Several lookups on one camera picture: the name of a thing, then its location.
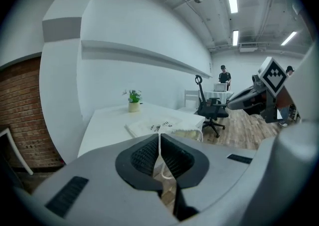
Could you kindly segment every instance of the black slot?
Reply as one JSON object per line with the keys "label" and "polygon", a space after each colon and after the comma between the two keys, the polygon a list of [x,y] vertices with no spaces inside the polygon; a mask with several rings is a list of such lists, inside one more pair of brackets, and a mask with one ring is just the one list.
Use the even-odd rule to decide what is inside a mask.
{"label": "black slot", "polygon": [[60,217],[64,217],[70,210],[75,200],[88,183],[88,179],[75,176],[73,177],[47,204],[51,212]]}
{"label": "black slot", "polygon": [[246,163],[246,164],[250,164],[251,161],[253,160],[252,158],[248,158],[248,157],[244,157],[244,156],[240,156],[236,154],[230,154],[227,158],[238,161],[238,162]]}

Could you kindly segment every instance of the wooden floor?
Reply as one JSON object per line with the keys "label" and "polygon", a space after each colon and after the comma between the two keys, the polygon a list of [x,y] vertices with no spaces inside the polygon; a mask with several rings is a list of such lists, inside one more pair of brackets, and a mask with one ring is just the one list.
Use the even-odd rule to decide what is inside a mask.
{"label": "wooden floor", "polygon": [[[204,142],[210,144],[226,145],[236,148],[257,150],[261,141],[265,138],[276,136],[283,127],[278,123],[265,123],[259,115],[247,115],[243,110],[228,110],[227,118],[218,119],[217,123],[226,126],[216,127],[220,137],[216,137],[216,133],[211,127],[203,129]],[[160,168],[154,170],[154,178],[163,183],[162,202],[172,212],[176,194],[175,179],[164,179],[160,174]],[[171,176],[170,171],[165,167],[165,176]]]}

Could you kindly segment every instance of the red brick wall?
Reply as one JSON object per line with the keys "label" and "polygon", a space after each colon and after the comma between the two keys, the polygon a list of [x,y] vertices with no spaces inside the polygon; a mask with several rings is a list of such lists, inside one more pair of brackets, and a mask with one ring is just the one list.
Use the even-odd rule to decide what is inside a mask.
{"label": "red brick wall", "polygon": [[[41,109],[40,57],[0,72],[0,125],[9,125],[14,142],[29,167],[61,166]],[[5,147],[11,167],[22,167],[11,147]]]}

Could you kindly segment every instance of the white desk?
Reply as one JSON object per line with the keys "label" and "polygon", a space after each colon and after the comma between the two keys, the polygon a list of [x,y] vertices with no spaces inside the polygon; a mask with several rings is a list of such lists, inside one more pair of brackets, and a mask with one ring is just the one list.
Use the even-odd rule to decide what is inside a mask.
{"label": "white desk", "polygon": [[148,116],[167,115],[182,119],[183,122],[201,128],[205,117],[163,108],[149,103],[141,105],[141,111],[128,112],[128,105],[95,110],[84,133],[78,157],[96,148],[108,146],[133,138],[125,125]]}
{"label": "white desk", "polygon": [[234,92],[231,91],[226,91],[226,92],[214,92],[214,91],[209,91],[209,92],[204,92],[205,98],[220,98],[220,102],[222,104],[226,104],[226,101],[230,99],[231,96],[234,95]]}

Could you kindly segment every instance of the air vent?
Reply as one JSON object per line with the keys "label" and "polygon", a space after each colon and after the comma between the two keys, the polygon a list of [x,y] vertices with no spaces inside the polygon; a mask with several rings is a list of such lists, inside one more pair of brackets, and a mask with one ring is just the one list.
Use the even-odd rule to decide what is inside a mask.
{"label": "air vent", "polygon": [[254,52],[256,50],[258,50],[258,46],[256,43],[240,44],[239,47],[240,52]]}

